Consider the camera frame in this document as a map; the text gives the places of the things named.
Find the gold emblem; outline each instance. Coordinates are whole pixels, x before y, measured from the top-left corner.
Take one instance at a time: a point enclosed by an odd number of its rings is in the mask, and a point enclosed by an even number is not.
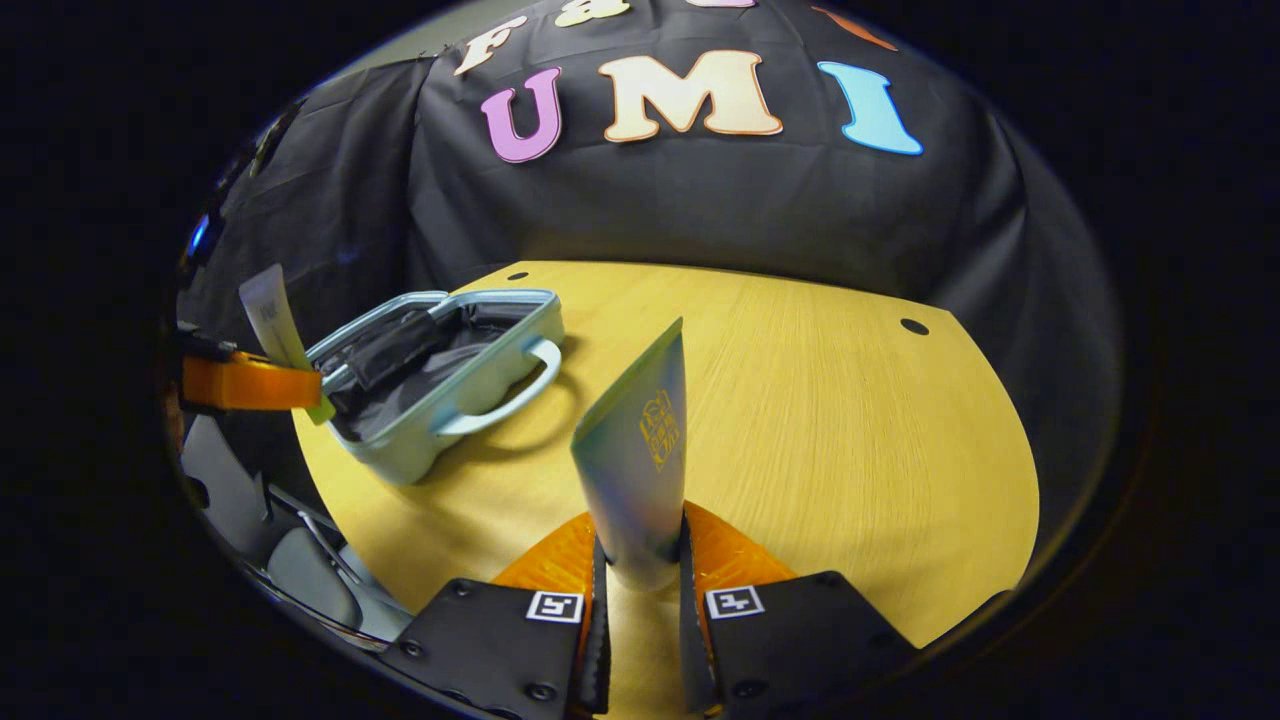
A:
[[[640,433],[644,434],[645,445],[649,446],[654,466],[660,471],[681,437],[667,391],[659,389],[658,396],[645,404],[644,416],[640,419]]]

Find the pink letter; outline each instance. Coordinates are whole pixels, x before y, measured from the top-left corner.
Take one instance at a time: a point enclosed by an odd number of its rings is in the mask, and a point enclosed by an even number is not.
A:
[[[544,155],[559,140],[559,96],[556,94],[559,73],[559,68],[548,68],[525,81],[525,87],[534,91],[538,106],[538,131],[529,137],[516,135],[516,123],[511,117],[515,90],[508,87],[480,105],[489,118],[489,140],[499,158],[508,163],[527,163]]]

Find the tube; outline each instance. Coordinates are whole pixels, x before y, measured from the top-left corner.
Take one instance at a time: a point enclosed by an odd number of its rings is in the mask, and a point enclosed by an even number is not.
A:
[[[609,566],[634,591],[678,575],[685,505],[685,345],[677,318],[586,411],[570,452]]]
[[[298,327],[293,323],[289,297],[284,292],[284,268],[279,263],[244,281],[239,287],[241,302],[262,352],[276,365],[314,370],[302,347]],[[320,405],[306,409],[315,424],[323,424],[337,414],[324,395]]]

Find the round table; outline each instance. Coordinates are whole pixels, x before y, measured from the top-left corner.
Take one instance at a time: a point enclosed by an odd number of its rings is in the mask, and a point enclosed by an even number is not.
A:
[[[408,487],[380,482],[293,413],[325,505],[410,611],[490,580],[586,510],[573,427],[684,316],[686,497],[799,574],[838,570],[915,647],[1021,578],[1036,539],[1030,447],[955,318],[846,288],[666,265],[521,261],[463,288],[539,287],[563,305],[559,377]],[[297,309],[305,313],[305,307]],[[678,588],[609,574],[611,717],[684,712]]]

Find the wood grain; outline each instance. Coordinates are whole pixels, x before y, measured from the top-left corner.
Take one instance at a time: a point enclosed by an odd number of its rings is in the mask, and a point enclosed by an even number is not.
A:
[[[529,273],[508,281],[513,273]],[[838,570],[923,647],[1030,556],[1030,448],[995,372],[950,313],[780,278],[641,264],[522,261],[462,288],[563,304],[559,378],[516,416],[390,487],[302,411],[334,520],[410,610],[453,577],[489,580],[586,510],[568,452],[590,404],[685,318],[686,497],[799,574]],[[904,318],[928,328],[916,334]],[[609,582],[611,717],[681,710],[676,593]]]

